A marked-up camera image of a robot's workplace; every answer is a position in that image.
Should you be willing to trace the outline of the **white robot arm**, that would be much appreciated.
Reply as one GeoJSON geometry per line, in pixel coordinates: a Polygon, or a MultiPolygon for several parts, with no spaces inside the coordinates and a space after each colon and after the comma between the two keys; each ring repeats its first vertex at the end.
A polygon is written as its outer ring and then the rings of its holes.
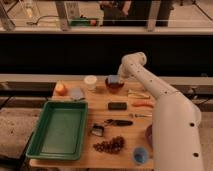
{"type": "Polygon", "coordinates": [[[204,171],[198,126],[200,109],[147,70],[143,52],[125,55],[118,75],[135,77],[156,99],[152,114],[154,171],[204,171]]]}

